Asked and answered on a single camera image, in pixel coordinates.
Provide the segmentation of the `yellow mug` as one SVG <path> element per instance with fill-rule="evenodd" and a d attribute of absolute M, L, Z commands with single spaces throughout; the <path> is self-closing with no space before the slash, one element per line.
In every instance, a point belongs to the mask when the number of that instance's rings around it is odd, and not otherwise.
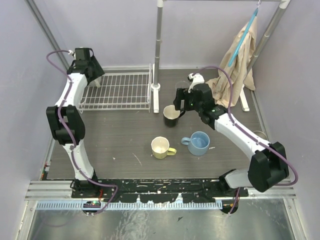
<path fill-rule="evenodd" d="M 153 156 L 158 160 L 162 160 L 167 156 L 174 156 L 177 153 L 175 148 L 170 147 L 168 139 L 162 136 L 155 137 L 150 145 Z"/>

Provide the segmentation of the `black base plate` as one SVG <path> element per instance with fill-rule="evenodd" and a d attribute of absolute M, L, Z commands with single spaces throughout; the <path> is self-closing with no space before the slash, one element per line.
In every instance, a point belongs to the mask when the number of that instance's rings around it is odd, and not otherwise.
<path fill-rule="evenodd" d="M 218 179 L 210 178 L 112 178 L 98 186 L 86 180 L 73 180 L 71 197 L 100 198 L 112 203 L 173 203 L 182 197 L 184 204 L 214 203 L 216 198 L 234 198 L 235 189 L 224 189 Z"/>

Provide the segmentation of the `black mug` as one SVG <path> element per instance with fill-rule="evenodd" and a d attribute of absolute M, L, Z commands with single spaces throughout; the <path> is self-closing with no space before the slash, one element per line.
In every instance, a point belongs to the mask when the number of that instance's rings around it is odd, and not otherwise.
<path fill-rule="evenodd" d="M 173 128 L 178 124 L 179 121 L 179 114 L 181 110 L 175 110 L 174 105 L 168 105 L 163 109 L 163 121 L 164 124 L 169 127 Z"/>

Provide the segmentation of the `steel cup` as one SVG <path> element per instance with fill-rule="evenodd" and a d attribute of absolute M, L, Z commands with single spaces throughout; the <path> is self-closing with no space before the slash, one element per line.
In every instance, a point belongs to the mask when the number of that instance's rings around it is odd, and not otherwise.
<path fill-rule="evenodd" d="M 267 136 L 264 132 L 256 130 L 253 132 L 255 135 L 257 135 L 258 137 L 262 138 L 262 139 L 267 139 Z"/>

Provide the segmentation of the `beige cloth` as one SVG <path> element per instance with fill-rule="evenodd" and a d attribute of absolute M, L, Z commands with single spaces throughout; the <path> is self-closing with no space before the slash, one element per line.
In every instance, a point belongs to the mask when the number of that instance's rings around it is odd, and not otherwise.
<path fill-rule="evenodd" d="M 232 83 L 232 90 L 230 90 L 228 78 L 221 70 L 218 71 L 218 77 L 212 78 L 206 82 L 211 88 L 215 103 L 222 105 L 225 108 L 227 108 L 229 104 L 231 104 L 232 107 L 236 105 L 240 97 L 242 87 L 246 87 L 251 91 L 256 90 L 253 71 L 247 71 L 247 65 L 250 63 L 253 53 L 256 50 L 258 28 L 257 18 L 254 19 L 240 47 L 237 57 L 233 61 L 232 65 L 230 67 L 228 66 L 228 62 L 231 59 L 245 28 L 246 27 L 244 26 L 234 37 L 230 48 L 219 65 L 219 67 L 229 75 Z"/>

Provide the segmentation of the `blue mug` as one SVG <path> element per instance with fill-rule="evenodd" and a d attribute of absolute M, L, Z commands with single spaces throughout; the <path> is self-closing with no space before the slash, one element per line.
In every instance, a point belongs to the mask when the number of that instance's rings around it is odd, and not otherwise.
<path fill-rule="evenodd" d="M 208 151 L 210 137 L 205 132 L 196 131 L 190 137 L 183 137 L 181 143 L 187 146 L 192 155 L 203 156 Z"/>

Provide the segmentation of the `metal clothes rack frame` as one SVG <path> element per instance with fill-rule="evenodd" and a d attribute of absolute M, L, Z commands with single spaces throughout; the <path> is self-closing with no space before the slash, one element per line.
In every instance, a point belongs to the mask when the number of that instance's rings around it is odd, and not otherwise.
<path fill-rule="evenodd" d="M 290 4 L 290 0 L 279 0 L 278 7 L 274 12 L 263 36 L 261 37 L 253 55 L 250 59 L 249 64 L 247 65 L 247 71 L 250 71 L 254 64 L 256 63 L 260 53 L 264 49 L 266 43 L 268 42 L 270 36 L 273 34 L 277 25 L 279 24 L 282 16 L 284 15 L 287 7 Z M 159 83 L 159 71 L 160 71 L 160 54 L 161 54 L 161 35 L 162 35 L 162 19 L 163 19 L 163 8 L 164 1 L 157 1 L 157 17 L 156 17 L 156 38 L 155 38 L 155 56 L 154 56 L 154 64 L 152 67 L 152 83 L 150 85 L 152 96 L 153 96 L 153 112 L 158 114 L 160 112 L 160 100 L 159 100 L 159 92 L 161 89 L 161 85 Z"/>

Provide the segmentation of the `clear plastic cup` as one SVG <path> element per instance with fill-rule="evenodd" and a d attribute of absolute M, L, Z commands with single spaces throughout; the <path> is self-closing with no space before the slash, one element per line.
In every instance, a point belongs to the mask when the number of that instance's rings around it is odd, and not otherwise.
<path fill-rule="evenodd" d="M 186 81 L 179 81 L 175 84 L 176 89 L 179 89 L 179 88 L 185 89 L 185 88 L 189 88 L 189 86 L 190 86 L 189 83 Z"/>

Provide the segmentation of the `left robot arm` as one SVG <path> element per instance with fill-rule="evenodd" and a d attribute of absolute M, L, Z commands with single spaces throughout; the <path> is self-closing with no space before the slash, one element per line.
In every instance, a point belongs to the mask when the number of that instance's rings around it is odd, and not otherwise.
<path fill-rule="evenodd" d="M 79 107 L 85 88 L 99 80 L 104 70 L 92 48 L 78 47 L 68 50 L 67 54 L 73 61 L 67 70 L 60 70 L 66 76 L 66 84 L 55 105 L 47 107 L 46 117 L 53 139 L 64 148 L 71 161 L 74 170 L 71 189 L 95 198 L 100 193 L 100 185 L 85 149 L 86 127 Z"/>

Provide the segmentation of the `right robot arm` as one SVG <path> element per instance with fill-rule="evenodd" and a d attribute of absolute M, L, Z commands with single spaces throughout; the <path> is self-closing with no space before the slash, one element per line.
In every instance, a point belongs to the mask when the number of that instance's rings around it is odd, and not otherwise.
<path fill-rule="evenodd" d="M 227 108 L 215 104 L 206 83 L 197 84 L 191 90 L 178 88 L 173 104 L 176 110 L 196 111 L 204 124 L 227 137 L 248 157 L 248 169 L 232 169 L 219 177 L 219 191 L 223 196 L 231 197 L 237 188 L 247 187 L 263 193 L 289 176 L 284 146 L 255 135 Z"/>

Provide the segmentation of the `blue clothes hanger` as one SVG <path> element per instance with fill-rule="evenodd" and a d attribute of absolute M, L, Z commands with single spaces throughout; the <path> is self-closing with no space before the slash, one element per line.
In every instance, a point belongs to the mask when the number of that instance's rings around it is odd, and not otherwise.
<path fill-rule="evenodd" d="M 244 32 L 243 32 L 242 36 L 240 37 L 240 40 L 239 40 L 239 42 L 238 42 L 238 44 L 237 44 L 237 46 L 236 46 L 236 48 L 235 48 L 235 50 L 234 50 L 234 52 L 233 52 L 230 60 L 229 60 L 229 62 L 228 62 L 228 65 L 227 65 L 228 67 L 230 67 L 230 66 L 232 65 L 232 63 L 234 62 L 234 60 L 235 60 L 236 57 L 238 56 L 239 51 L 240 51 L 240 48 L 241 48 L 241 46 L 242 46 L 242 44 L 243 44 L 243 42 L 244 42 L 244 40 L 245 40 L 245 38 L 246 38 L 246 35 L 248 34 L 249 29 L 250 29 L 253 21 L 255 20 L 258 12 L 259 12 L 259 8 L 257 7 L 257 8 L 254 10 L 254 12 L 253 12 L 250 20 L 248 21 L 248 23 L 247 23 L 247 25 L 246 25 L 246 27 L 245 27 L 245 29 L 244 29 Z"/>

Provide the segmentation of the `white speckled mug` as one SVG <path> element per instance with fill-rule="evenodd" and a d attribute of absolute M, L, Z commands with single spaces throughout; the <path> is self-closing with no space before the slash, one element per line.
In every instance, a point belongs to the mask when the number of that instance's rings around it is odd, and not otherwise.
<path fill-rule="evenodd" d="M 98 77 L 94 80 L 94 84 L 97 88 L 100 88 L 101 87 L 101 81 L 102 81 L 102 77 Z"/>

